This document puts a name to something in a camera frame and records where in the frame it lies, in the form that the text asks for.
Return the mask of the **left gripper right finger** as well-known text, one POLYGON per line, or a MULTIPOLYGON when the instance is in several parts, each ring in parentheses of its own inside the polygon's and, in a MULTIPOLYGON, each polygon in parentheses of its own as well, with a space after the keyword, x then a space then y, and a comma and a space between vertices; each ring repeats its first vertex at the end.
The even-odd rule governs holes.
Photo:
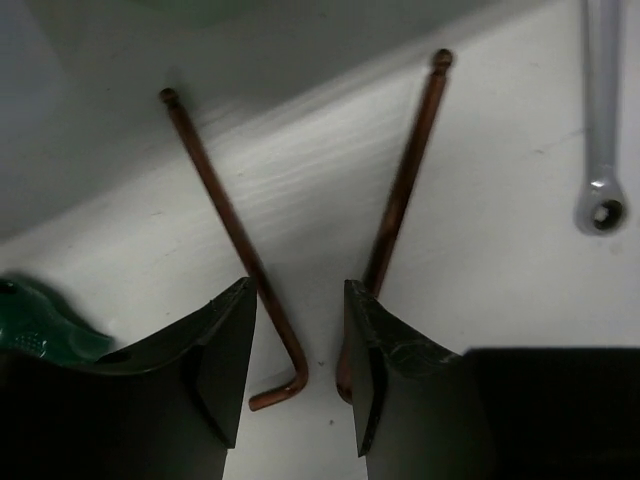
POLYGON ((456 354, 344 285, 357 449, 371 479, 635 479, 635 348, 456 354))

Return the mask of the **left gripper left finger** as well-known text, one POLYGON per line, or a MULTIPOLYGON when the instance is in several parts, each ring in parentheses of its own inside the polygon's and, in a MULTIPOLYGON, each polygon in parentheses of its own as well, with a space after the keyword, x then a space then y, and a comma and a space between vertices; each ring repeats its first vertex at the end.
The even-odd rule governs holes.
POLYGON ((1 352, 5 479, 219 479, 236 443, 256 321, 241 278, 102 359, 1 352))

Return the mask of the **thin brown hex key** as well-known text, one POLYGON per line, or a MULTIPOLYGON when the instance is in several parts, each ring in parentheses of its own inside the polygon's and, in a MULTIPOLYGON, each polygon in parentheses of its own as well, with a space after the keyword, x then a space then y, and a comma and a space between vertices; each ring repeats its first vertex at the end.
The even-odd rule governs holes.
POLYGON ((295 374, 291 381, 256 394, 248 401, 256 412, 289 400, 299 394, 309 380, 309 366, 304 350, 290 320, 266 274, 263 262, 255 250, 234 206, 221 183, 179 94, 173 88, 164 88, 159 99, 165 105, 191 162, 217 211, 222 225, 248 275, 255 280, 258 294, 290 360, 295 374))

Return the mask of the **green plastic toolbox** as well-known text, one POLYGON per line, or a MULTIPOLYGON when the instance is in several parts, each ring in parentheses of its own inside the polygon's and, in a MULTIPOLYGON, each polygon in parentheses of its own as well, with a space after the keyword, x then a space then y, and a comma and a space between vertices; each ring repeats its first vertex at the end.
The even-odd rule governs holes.
POLYGON ((139 4, 194 22, 209 22, 223 14, 219 1, 207 0, 140 0, 139 4))

